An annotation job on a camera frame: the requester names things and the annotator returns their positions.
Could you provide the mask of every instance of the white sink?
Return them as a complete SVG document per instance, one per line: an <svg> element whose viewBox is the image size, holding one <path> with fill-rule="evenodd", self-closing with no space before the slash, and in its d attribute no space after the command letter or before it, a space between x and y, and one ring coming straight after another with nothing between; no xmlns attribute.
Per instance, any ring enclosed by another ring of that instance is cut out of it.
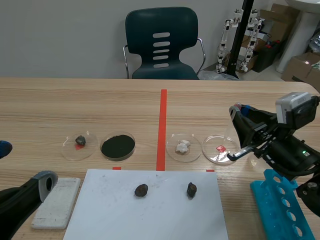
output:
<svg viewBox="0 0 320 240"><path fill-rule="evenodd" d="M286 3L300 11L320 14L320 0L285 0Z"/></svg>
<svg viewBox="0 0 320 240"><path fill-rule="evenodd" d="M290 7L301 11L301 20L297 25L279 65L275 70L283 73L294 56L303 54L313 36L320 20L320 0L285 0Z"/></svg>

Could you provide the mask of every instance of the wood grain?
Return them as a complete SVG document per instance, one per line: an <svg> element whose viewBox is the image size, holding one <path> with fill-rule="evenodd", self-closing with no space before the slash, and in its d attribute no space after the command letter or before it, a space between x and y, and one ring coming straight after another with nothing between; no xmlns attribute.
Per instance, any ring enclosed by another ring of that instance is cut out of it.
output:
<svg viewBox="0 0 320 240"><path fill-rule="evenodd" d="M160 91L168 89L167 138L192 133L202 142L224 134L236 102L274 112L277 98L290 92L316 90L300 82L122 80L0 78L1 139L13 144L0 161L0 190L20 186L42 170L60 177L84 180L87 169L155 170L157 160ZM90 131L101 141L114 131L127 131L136 139L133 156L122 162L105 159L99 149L81 161L66 160L61 151L66 136ZM297 131L311 147L320 145L320 115ZM238 139L236 132L230 136ZM203 155L194 162L177 162L166 155L167 171L215 169L230 240L266 239L250 183L262 180L263 171L241 159L219 166ZM303 183L308 177L298 178ZM320 239L319 218L299 200L305 217ZM34 230L34 214L15 234L15 240L61 240L64 230Z"/></svg>

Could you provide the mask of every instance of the blue object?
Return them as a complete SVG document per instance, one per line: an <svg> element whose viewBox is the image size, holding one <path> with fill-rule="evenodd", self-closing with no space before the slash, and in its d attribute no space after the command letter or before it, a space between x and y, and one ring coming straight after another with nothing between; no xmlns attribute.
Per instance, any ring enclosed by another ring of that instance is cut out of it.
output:
<svg viewBox="0 0 320 240"><path fill-rule="evenodd" d="M294 194L296 181L272 169L250 184L268 240L315 240Z"/></svg>
<svg viewBox="0 0 320 240"><path fill-rule="evenodd" d="M250 106L249 105L243 105L242 107L241 107L241 110L240 110L240 112L242 113L242 115L243 116L248 116L248 113L249 113L249 110L250 110Z"/></svg>
<svg viewBox="0 0 320 240"><path fill-rule="evenodd" d="M0 140L0 159L7 156L12 150L12 145L8 141Z"/></svg>

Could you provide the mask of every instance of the red tape line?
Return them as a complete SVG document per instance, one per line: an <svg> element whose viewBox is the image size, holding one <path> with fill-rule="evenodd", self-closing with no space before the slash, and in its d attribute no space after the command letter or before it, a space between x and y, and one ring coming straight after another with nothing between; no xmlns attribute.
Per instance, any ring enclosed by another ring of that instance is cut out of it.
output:
<svg viewBox="0 0 320 240"><path fill-rule="evenodd" d="M156 170L166 170L167 89L161 89Z"/></svg>

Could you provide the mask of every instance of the sink pedestal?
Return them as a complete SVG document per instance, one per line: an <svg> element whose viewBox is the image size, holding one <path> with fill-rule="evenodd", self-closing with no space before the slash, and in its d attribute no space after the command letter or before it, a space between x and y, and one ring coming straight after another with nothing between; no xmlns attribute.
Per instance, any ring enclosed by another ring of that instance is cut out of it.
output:
<svg viewBox="0 0 320 240"><path fill-rule="evenodd" d="M303 11L301 14L301 21L287 44L279 65L275 68L279 73L285 71L291 57L301 55L305 52L310 38L313 36L320 20L320 15L316 13Z"/></svg>

